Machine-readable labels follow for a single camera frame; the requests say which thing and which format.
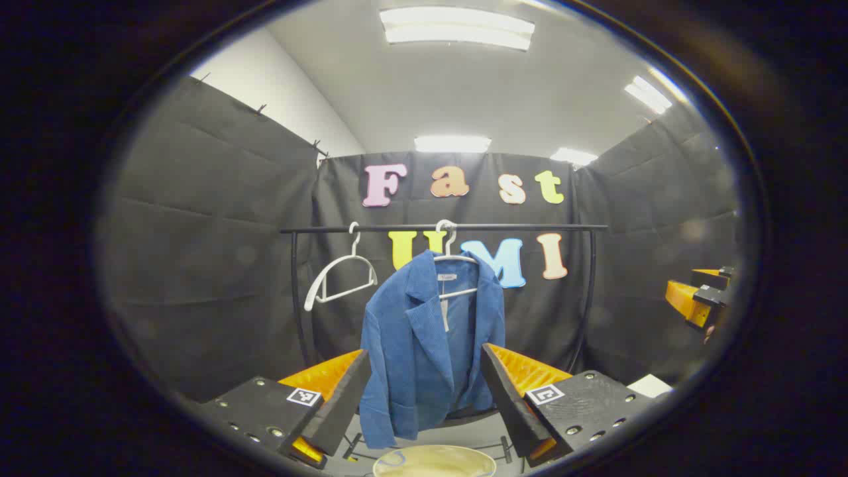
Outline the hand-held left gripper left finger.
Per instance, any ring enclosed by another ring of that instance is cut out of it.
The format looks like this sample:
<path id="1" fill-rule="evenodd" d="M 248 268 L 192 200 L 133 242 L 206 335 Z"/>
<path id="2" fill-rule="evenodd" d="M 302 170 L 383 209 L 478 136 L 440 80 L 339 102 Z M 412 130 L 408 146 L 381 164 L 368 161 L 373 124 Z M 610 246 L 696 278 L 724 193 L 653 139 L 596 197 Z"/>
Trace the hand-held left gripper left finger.
<path id="1" fill-rule="evenodd" d="M 219 428 L 270 452 L 324 469 L 345 437 L 372 375 L 366 350 L 287 378 L 255 376 L 199 404 Z"/>

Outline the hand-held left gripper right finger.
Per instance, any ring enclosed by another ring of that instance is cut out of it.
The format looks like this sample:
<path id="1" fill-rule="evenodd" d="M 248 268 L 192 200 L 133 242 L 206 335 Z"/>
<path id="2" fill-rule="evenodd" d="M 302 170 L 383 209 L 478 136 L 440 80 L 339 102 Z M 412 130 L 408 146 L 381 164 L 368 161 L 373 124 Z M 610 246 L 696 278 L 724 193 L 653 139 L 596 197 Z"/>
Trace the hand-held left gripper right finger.
<path id="1" fill-rule="evenodd" d="M 515 452 L 530 467 L 614 435 L 655 403 L 598 371 L 567 374 L 490 343 L 481 369 Z"/>

